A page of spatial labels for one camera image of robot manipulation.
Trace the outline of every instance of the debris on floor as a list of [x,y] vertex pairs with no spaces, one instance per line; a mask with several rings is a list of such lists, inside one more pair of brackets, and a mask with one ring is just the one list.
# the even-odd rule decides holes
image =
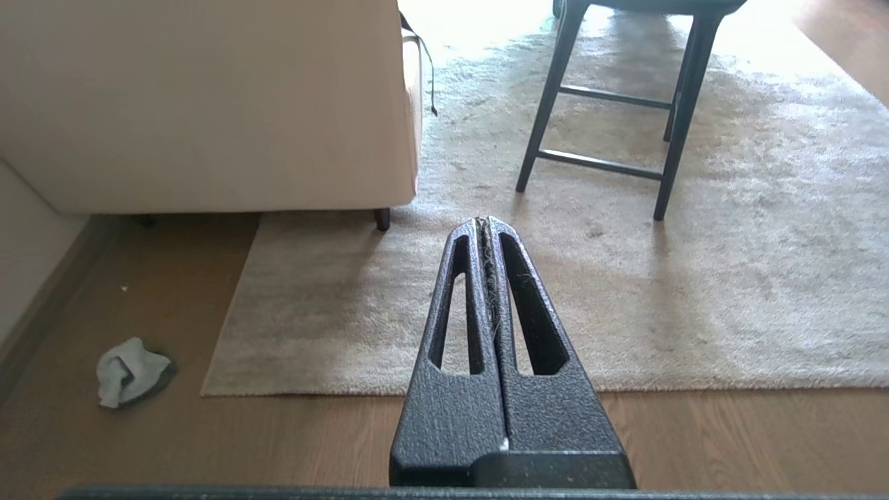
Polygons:
[[141,401],[160,392],[175,373],[175,363],[146,351],[142,340],[133,337],[99,358],[99,404],[118,408]]

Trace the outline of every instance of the shaggy rug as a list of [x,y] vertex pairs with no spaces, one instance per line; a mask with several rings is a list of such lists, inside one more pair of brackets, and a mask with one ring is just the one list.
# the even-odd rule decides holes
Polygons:
[[[445,239],[480,214],[523,237],[599,390],[889,385],[889,111],[744,7],[717,36],[665,222],[656,182],[578,166],[538,160],[517,195],[548,7],[403,4],[441,112],[417,198],[385,234],[369,212],[264,215],[204,395],[403,394]],[[565,82],[668,100],[689,21],[593,8]],[[543,145],[660,168],[666,119],[562,95]]]

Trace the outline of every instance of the stool leg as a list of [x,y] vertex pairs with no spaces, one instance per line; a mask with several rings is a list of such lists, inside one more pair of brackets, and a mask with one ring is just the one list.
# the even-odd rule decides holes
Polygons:
[[522,172],[518,175],[516,191],[523,193],[528,185],[528,177],[534,167],[537,151],[541,148],[543,133],[547,130],[549,114],[556,104],[558,88],[562,84],[562,76],[571,59],[571,50],[574,48],[574,40],[581,30],[583,15],[587,12],[589,2],[587,0],[566,0],[563,4],[562,19],[560,20],[556,50],[553,52],[553,60],[549,64],[547,83],[543,86],[541,104],[537,107],[537,117],[531,128],[531,138],[528,140],[528,148],[525,150],[525,160],[522,161]]
[[691,42],[690,53],[685,55],[688,58],[688,68],[683,78],[682,88],[679,90],[672,136],[667,150],[667,161],[664,163],[663,179],[661,179],[661,189],[658,191],[658,201],[654,205],[655,221],[663,221],[664,214],[667,212],[669,195],[673,190],[673,181],[676,180],[676,172],[679,169],[679,159],[682,157],[688,129],[692,124],[694,105],[698,101],[698,93],[701,91],[701,83],[704,80],[704,73],[707,71],[710,50],[713,48],[713,40],[716,38],[721,20],[722,18],[714,19],[704,16],[696,16],[694,19],[694,24],[700,23],[700,25]]
[[682,54],[682,65],[679,67],[679,78],[676,81],[676,89],[673,90],[673,101],[669,108],[669,117],[667,118],[667,128],[664,130],[664,141],[669,142],[669,138],[673,135],[673,118],[676,116],[676,102],[679,99],[679,89],[682,88],[682,82],[685,79],[685,73],[688,71],[689,55],[692,53],[692,40],[694,40],[694,27],[697,23],[692,22],[692,29],[688,32],[688,40],[685,42],[685,52]]

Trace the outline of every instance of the black stool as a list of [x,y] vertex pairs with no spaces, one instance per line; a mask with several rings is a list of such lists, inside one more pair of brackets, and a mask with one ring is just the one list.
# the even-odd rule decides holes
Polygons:
[[[713,40],[716,38],[719,23],[724,16],[737,11],[746,1],[555,0],[553,3],[553,13],[561,17],[556,50],[553,52],[553,61],[549,64],[547,83],[543,86],[541,104],[537,108],[537,117],[534,119],[534,127],[531,130],[528,149],[525,151],[525,160],[522,162],[522,173],[518,176],[516,191],[520,193],[525,192],[525,187],[528,185],[528,177],[531,175],[531,169],[534,166],[534,159],[538,157],[598,168],[609,172],[655,179],[661,182],[661,190],[658,192],[658,201],[654,206],[654,220],[662,221],[664,214],[667,212],[669,194],[673,190],[673,181],[676,179],[676,171],[679,168],[679,158],[682,157],[685,138],[688,136],[688,127],[692,123],[694,105],[698,100],[698,93],[701,90],[701,82],[704,79],[704,72],[707,70],[707,61],[710,57],[710,50],[713,48]],[[676,90],[673,92],[672,102],[653,101],[621,93],[593,90],[574,85],[562,85],[562,76],[565,74],[565,67],[568,66],[568,60],[571,58],[574,40],[581,29],[583,16],[591,4],[631,11],[694,16],[692,31],[685,45],[685,55],[682,58],[682,66],[679,69],[679,79]],[[560,92],[607,101],[625,102],[627,104],[636,104],[637,106],[668,109],[669,118],[667,119],[667,129],[664,131],[664,141],[669,142],[669,149],[667,150],[667,160],[664,163],[663,173],[613,161],[541,149],[541,141],[543,133],[547,128],[549,114],[552,113],[553,104],[556,103],[556,95]]]

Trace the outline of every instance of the stool seat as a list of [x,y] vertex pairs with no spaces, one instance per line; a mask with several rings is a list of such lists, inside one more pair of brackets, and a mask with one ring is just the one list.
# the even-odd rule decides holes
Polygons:
[[587,0],[590,4],[635,12],[664,14],[717,14],[737,11],[747,0]]

